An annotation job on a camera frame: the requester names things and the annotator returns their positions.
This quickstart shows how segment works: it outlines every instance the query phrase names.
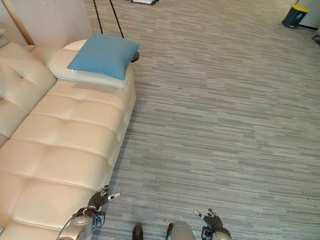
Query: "floor lamp stand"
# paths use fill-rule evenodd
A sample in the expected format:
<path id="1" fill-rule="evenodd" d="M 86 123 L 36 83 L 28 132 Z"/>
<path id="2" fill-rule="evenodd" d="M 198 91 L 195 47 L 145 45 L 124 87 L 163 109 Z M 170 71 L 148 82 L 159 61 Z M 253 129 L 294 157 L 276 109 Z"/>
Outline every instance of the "floor lamp stand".
<path id="1" fill-rule="evenodd" d="M 109 0 L 110 4 L 111 4 L 111 7 L 112 7 L 112 10 L 113 10 L 113 14 L 115 16 L 115 19 L 116 19 L 116 23 L 118 24 L 118 27 L 119 27 L 119 30 L 120 30 L 120 33 L 121 33 L 121 36 L 122 38 L 124 39 L 124 34 L 122 32 L 122 29 L 121 29 L 121 26 L 120 26 L 120 23 L 119 23 L 119 20 L 118 20 L 118 16 L 117 16 L 117 13 L 116 13 L 116 10 L 114 8 L 114 5 L 112 3 L 111 0 Z M 98 8 L 97 8 L 97 4 L 96 4 L 96 0 L 93 0 L 93 4 L 94 4 L 94 9 L 95 9 L 95 13 L 96 13 L 96 17 L 98 18 L 98 22 L 99 22 L 99 27 L 100 27 L 100 31 L 101 31 L 101 34 L 104 33 L 104 31 L 102 30 L 102 26 L 101 26 L 101 21 L 100 21 L 100 17 L 99 17 L 99 12 L 98 12 Z M 134 63 L 135 61 L 137 61 L 140 57 L 140 54 L 139 52 L 137 51 L 135 53 L 135 55 L 133 56 L 131 62 Z"/>

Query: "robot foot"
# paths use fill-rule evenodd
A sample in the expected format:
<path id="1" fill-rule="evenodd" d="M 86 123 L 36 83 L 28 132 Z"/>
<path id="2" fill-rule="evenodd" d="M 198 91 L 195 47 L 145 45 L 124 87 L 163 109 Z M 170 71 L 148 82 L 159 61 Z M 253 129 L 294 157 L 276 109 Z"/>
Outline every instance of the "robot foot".
<path id="1" fill-rule="evenodd" d="M 132 240 L 144 240 L 144 233 L 142 227 L 135 226 L 132 233 Z"/>

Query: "yellow trash can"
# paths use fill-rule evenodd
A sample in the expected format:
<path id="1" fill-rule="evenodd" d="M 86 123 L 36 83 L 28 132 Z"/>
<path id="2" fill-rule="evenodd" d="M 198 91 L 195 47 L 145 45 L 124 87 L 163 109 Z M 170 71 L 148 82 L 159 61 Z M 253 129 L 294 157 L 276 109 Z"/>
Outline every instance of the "yellow trash can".
<path id="1" fill-rule="evenodd" d="M 282 21 L 282 24 L 288 28 L 295 29 L 308 12 L 309 10 L 307 8 L 297 4 L 292 4 L 290 11 Z"/>

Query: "striped carpet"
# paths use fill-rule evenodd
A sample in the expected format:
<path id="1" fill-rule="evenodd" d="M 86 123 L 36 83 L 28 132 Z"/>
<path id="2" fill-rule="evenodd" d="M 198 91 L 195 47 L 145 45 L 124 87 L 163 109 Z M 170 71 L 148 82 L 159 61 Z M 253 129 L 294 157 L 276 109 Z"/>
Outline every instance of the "striped carpet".
<path id="1" fill-rule="evenodd" d="M 91 0 L 92 29 L 99 32 Z M 281 25 L 293 0 L 113 0 L 137 102 L 95 240 L 164 240 L 214 209 L 237 240 L 320 239 L 320 47 Z M 108 0 L 105 33 L 120 35 Z"/>

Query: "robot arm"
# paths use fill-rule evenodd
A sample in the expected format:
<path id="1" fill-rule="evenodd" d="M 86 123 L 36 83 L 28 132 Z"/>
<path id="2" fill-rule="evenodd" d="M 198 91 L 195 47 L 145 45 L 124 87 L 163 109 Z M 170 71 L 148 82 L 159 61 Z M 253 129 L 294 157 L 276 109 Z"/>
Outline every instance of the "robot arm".
<path id="1" fill-rule="evenodd" d="M 88 206 L 80 208 L 61 229 L 56 240 L 90 240 L 97 226 L 105 223 L 102 205 L 120 197 L 120 193 L 108 195 L 109 186 L 101 187 L 89 200 Z"/>
<path id="2" fill-rule="evenodd" d="M 209 213 L 203 215 L 198 210 L 193 210 L 193 213 L 202 218 L 206 226 L 202 228 L 202 240 L 231 240 L 230 232 L 224 227 L 220 217 L 215 211 L 209 208 Z"/>

